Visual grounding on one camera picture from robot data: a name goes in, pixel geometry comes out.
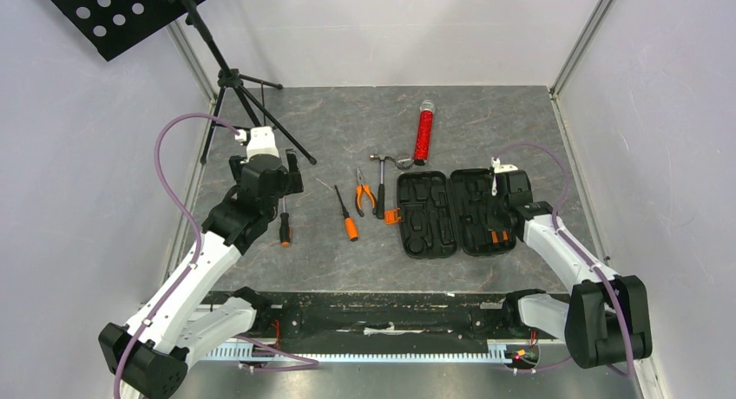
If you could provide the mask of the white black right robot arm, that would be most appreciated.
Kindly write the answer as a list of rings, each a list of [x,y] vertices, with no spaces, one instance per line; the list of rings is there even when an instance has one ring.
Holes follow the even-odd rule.
[[[635,275],[623,276],[585,248],[545,201],[535,201],[528,175],[513,165],[490,170],[490,193],[500,201],[493,214],[536,252],[562,281],[569,300],[541,290],[514,291],[503,301],[501,323],[513,337],[540,330],[565,343],[583,369],[651,357],[647,288]]]

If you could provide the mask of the small orange black screwdriver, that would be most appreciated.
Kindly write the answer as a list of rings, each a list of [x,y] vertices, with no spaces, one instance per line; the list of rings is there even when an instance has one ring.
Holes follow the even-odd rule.
[[[279,218],[279,241],[283,247],[289,247],[292,243],[292,228],[290,224],[290,215],[287,210],[286,198],[281,200],[281,212]]]

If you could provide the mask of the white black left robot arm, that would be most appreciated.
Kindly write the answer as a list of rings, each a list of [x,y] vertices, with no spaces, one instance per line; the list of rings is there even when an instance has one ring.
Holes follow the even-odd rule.
[[[296,163],[284,166],[270,127],[240,130],[243,157],[230,160],[234,186],[204,221],[194,245],[163,286],[124,325],[107,324],[102,353],[118,381],[146,398],[169,398],[188,370],[231,337],[264,336],[273,315],[242,296],[193,320],[220,277],[276,219],[280,200],[302,192]]]

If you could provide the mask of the black plastic tool case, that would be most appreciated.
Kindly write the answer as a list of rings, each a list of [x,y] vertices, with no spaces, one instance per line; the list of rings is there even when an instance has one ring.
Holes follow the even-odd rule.
[[[459,250],[474,257],[509,252],[516,247],[514,229],[506,229],[508,244],[502,242],[503,229],[497,230],[499,244],[491,244],[487,211],[493,180],[520,185],[517,204],[532,197],[528,176],[518,169],[403,173],[397,179],[397,207],[385,213],[384,222],[398,226],[404,252],[414,259],[448,258]]]

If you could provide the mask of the large orange handle screwdriver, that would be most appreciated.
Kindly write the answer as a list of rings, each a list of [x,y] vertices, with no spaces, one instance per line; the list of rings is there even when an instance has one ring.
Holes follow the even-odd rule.
[[[335,193],[338,196],[338,201],[339,201],[339,204],[340,204],[340,210],[341,210],[342,215],[343,215],[343,218],[344,218],[344,226],[345,226],[345,232],[346,232],[347,238],[351,242],[355,242],[355,241],[359,240],[358,229],[357,229],[357,227],[356,227],[356,225],[355,225],[355,223],[354,223],[351,215],[349,214],[349,212],[348,212],[348,210],[347,210],[347,208],[345,206],[345,203],[344,203],[344,201],[343,201],[343,199],[341,197],[341,194],[339,192],[338,187],[337,186],[334,186],[333,189],[334,189]]]

